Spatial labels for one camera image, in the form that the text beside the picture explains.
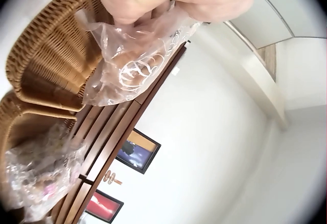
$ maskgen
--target red painting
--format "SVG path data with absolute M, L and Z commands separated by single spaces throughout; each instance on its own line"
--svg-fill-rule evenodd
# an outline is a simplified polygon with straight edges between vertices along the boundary
M 95 217 L 111 223 L 123 204 L 97 190 L 88 203 L 86 211 Z

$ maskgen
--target wicker basket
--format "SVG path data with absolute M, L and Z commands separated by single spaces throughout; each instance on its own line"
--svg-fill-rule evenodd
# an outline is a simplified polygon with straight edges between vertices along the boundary
M 26 139 L 44 133 L 56 122 L 64 122 L 72 128 L 76 117 L 69 111 L 29 104 L 19 100 L 10 92 L 0 102 L 0 193 L 1 201 L 8 202 L 8 187 L 5 174 L 5 151 Z
M 15 42 L 6 73 L 22 101 L 75 112 L 83 108 L 85 83 L 102 55 L 92 34 L 75 20 L 81 8 L 96 21 L 113 23 L 100 0 L 53 0 Z

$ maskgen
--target clear plastic bag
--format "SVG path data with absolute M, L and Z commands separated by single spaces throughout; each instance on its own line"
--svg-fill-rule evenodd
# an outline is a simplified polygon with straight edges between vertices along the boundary
M 86 146 L 55 124 L 36 138 L 5 153 L 9 188 L 6 209 L 24 207 L 25 221 L 40 221 L 76 182 Z
M 102 50 L 103 60 L 87 81 L 83 97 L 84 104 L 94 106 L 115 105 L 143 93 L 201 24 L 173 5 L 136 27 L 95 23 L 83 9 L 76 17 Z

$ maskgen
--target black picture frame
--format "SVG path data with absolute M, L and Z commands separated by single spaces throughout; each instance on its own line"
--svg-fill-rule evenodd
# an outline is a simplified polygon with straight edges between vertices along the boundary
M 126 166 L 136 170 L 137 172 L 141 173 L 141 174 L 145 174 L 146 170 L 148 169 L 148 167 L 150 166 L 151 162 L 153 161 L 155 155 L 157 154 L 157 152 L 159 151 L 161 144 L 159 144 L 158 142 L 152 140 L 150 137 L 146 136 L 145 134 L 143 134 L 142 132 L 138 131 L 137 129 L 133 129 L 134 132 L 138 133 L 139 135 L 141 135 L 142 137 L 144 137 L 145 139 L 151 141 L 153 144 L 156 145 L 156 149 L 152 152 L 151 156 L 149 157 L 149 159 L 147 160 L 146 164 L 144 165 L 144 167 L 142 169 L 135 167 L 134 165 L 132 165 L 131 163 L 121 159 L 118 155 L 116 156 L 116 159 L 125 164 Z
M 118 199 L 110 196 L 110 195 L 105 194 L 104 192 L 102 192 L 102 191 L 100 191 L 98 189 L 96 190 L 96 193 L 98 193 L 98 194 L 104 196 L 105 198 L 107 198 L 107 199 L 109 199 L 109 200 L 111 200 L 111 201 L 119 204 L 119 207 L 118 207 L 117 211 L 115 212 L 115 214 L 112 216 L 112 218 L 110 220 L 107 220 L 105 218 L 102 218 L 102 217 L 100 217 L 100 216 L 98 216 L 98 215 L 96 215 L 96 214 L 88 211 L 87 210 L 87 207 L 85 208 L 85 212 L 88 213 L 88 214 L 90 214 L 90 215 L 92 215 L 92 216 L 94 216 L 94 217 L 96 217 L 96 218 L 98 218 L 98 219 L 100 219 L 100 220 L 102 220 L 102 221 L 104 221 L 104 222 L 106 222 L 106 223 L 110 223 L 111 224 L 113 222 L 113 220 L 116 218 L 116 216 L 119 213 L 119 211 L 121 210 L 121 208 L 123 207 L 124 203 L 122 201 L 119 201 Z

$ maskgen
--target framed picture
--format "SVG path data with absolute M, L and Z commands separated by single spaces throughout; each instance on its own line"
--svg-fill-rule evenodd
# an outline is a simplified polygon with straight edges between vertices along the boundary
M 158 142 L 134 129 L 119 150 L 116 159 L 144 174 L 160 147 Z
M 112 223 L 123 205 L 123 202 L 96 190 L 85 211 L 102 221 Z

